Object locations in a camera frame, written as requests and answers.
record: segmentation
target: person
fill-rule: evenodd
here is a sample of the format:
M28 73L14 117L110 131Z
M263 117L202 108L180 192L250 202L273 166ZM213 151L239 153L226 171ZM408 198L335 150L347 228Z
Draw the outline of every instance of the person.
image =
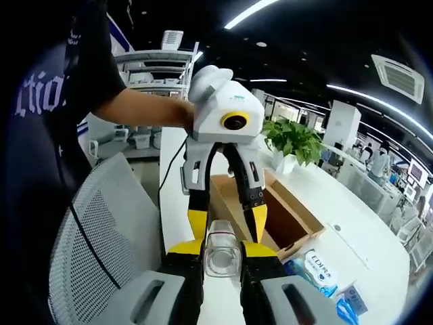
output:
M357 158L359 156L359 145L354 144L351 148L349 148L346 151L346 153L353 158Z
M376 150L371 158L367 159L365 162L367 165L372 163L368 176L381 186L385 183L386 177L390 171L390 156L388 153L389 143L384 141L379 150Z
M6 62L18 63L12 64L2 115L2 229L7 232L5 296L19 310L10 308L14 321L6 323L51 324L51 250L69 200L91 171L77 124L92 112L121 125L188 129L193 105L126 89L111 54L105 1L32 1L17 12L22 17L11 22L17 24L13 38L18 41L10 40L17 57ZM29 26L32 37L24 34Z
M371 149L371 143L369 142L368 145L363 149L359 160L365 162L367 159L371 158L372 154L373 154L373 149Z

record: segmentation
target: black cable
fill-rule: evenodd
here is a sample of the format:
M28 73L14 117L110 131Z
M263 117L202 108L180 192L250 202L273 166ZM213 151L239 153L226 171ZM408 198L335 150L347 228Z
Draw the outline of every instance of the black cable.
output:
M175 161L177 155L179 155L179 153L182 150L182 148L184 147L184 145L187 143L187 139L188 139L188 136L182 142L181 146L179 147L179 149L177 150L177 152L175 153L175 155L173 156L173 158L171 158L171 161L168 164L167 172L165 173L164 179L162 180L161 186L158 188L158 208L159 208L159 211L160 211L160 246L161 246L161 258L162 259L165 257L166 251L165 251L165 244L164 244L164 234L162 232L161 197L160 197L160 195L161 195L161 189L162 189L162 186L164 186L165 181L167 180L168 172L171 169L171 165Z
M60 155L59 155L59 150L58 150L58 146L56 144L54 144L54 152L55 152L55 162L57 164L57 168L59 171L59 176L60 176L60 181L62 183L62 186L64 188L64 191L66 193L66 196L68 198L68 205L69 205L69 209L72 212L72 215L74 216L74 220L76 222L76 225L78 226L78 230L81 233L81 236L83 236L84 241L86 242L87 247L89 248L89 250L91 251L93 257L95 257L97 263L99 264L99 266L101 267L102 271L104 271L104 273L107 275L107 277L110 279L110 281L113 283L113 285L120 290L120 285L119 283L117 283L117 281L114 279L114 277L111 275L111 273L108 271L108 269L106 268L106 266L104 265L104 263L102 263L101 259L99 258L99 256L97 256L97 253L95 251L95 249L93 248L92 244L90 243L89 238L87 237L83 225L81 224L78 215L76 214L74 205L72 203L72 199L69 195L68 192L68 188L66 186L66 181L65 181L65 177L63 174L63 168L62 168L62 164L60 162Z

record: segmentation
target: glass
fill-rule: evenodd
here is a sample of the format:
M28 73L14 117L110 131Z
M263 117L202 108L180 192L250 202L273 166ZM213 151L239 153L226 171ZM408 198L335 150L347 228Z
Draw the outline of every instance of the glass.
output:
M214 278L240 275L242 255L230 222L215 220L210 225L204 251L204 270Z

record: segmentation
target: ceiling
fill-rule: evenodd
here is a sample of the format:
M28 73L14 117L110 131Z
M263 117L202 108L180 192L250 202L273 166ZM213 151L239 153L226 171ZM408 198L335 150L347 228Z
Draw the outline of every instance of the ceiling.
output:
M333 100L360 103L363 106L358 109L364 123L403 144L433 171L433 153L426 148L433 148L433 137L389 107L327 87L338 85L380 99L433 133L433 53L432 47L428 47L431 36L427 3L279 0L231 30L224 28L257 2L189 0L168 4L153 0L108 0L108 12L135 49L160 48L165 30L183 30L181 48L192 49L194 42L199 41L199 50L204 52L195 69L208 64L230 68L235 78L246 80L241 83L249 89L259 88L320 106L330 107ZM267 46L259 47L258 42ZM371 54L390 58L422 74L425 79L422 103L383 86ZM249 81L265 78L287 82ZM362 133L386 139L374 129L360 126ZM410 160L406 151L401 154Z

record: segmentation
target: white pot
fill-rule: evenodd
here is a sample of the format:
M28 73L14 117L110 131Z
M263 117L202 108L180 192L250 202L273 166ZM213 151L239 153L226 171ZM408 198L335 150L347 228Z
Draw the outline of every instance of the white pot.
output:
M294 154L284 156L283 152L279 150L276 150L273 153L272 167L277 173L291 173L297 163L298 161L296 160L296 156Z

